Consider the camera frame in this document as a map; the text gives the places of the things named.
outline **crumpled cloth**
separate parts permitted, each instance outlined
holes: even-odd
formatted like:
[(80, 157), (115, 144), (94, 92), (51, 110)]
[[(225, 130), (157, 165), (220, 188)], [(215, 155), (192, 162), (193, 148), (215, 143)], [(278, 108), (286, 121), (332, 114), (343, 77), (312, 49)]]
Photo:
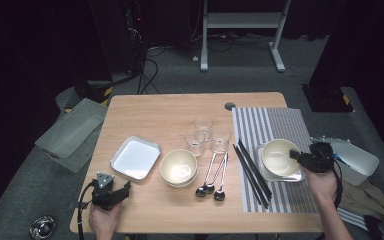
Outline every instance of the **crumpled cloth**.
[(339, 207), (350, 212), (384, 220), (384, 194), (368, 180), (360, 186), (342, 181), (343, 193)]

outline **bowl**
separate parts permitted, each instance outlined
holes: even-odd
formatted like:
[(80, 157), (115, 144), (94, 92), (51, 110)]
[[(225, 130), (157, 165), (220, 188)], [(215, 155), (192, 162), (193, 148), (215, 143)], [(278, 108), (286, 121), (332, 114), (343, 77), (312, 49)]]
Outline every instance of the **bowl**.
[(188, 150), (177, 149), (169, 152), (162, 160), (160, 173), (171, 187), (188, 186), (198, 172), (196, 157)]
[(264, 166), (271, 173), (281, 177), (294, 174), (300, 170), (300, 164), (289, 157), (290, 150), (300, 151), (294, 143), (286, 139), (271, 140), (263, 148)]

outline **person's left hand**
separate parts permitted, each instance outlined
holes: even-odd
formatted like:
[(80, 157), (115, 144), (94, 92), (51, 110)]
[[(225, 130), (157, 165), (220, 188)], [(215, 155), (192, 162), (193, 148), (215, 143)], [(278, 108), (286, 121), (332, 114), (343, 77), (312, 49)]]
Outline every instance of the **person's left hand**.
[(121, 202), (105, 211), (99, 206), (91, 204), (89, 225), (95, 231), (97, 240), (110, 240), (120, 220)]

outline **tray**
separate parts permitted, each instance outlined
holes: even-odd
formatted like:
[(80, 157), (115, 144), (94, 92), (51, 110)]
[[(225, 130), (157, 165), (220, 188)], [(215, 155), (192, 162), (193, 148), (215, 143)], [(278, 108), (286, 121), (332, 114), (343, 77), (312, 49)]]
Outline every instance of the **tray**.
[(157, 144), (132, 136), (124, 141), (110, 164), (114, 170), (142, 180), (148, 175), (160, 154), (161, 149)]
[(263, 148), (266, 144), (260, 144), (257, 146), (257, 153), (259, 159), (259, 170), (264, 179), (269, 182), (300, 182), (305, 179), (305, 173), (298, 170), (291, 176), (281, 177), (271, 173), (263, 164)]

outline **placemat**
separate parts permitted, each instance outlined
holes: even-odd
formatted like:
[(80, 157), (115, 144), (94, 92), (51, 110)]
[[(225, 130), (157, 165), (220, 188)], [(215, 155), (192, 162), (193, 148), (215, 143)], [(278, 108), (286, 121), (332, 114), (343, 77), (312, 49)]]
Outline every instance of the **placemat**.
[[(303, 152), (309, 152), (310, 135), (299, 109), (290, 108), (233, 108), (236, 139), (241, 139), (258, 168), (262, 161), (258, 145), (272, 139), (287, 139)], [(273, 193), (268, 209), (259, 205), (251, 185), (239, 164), (242, 205), (246, 212), (317, 213), (307, 181), (267, 182)]]

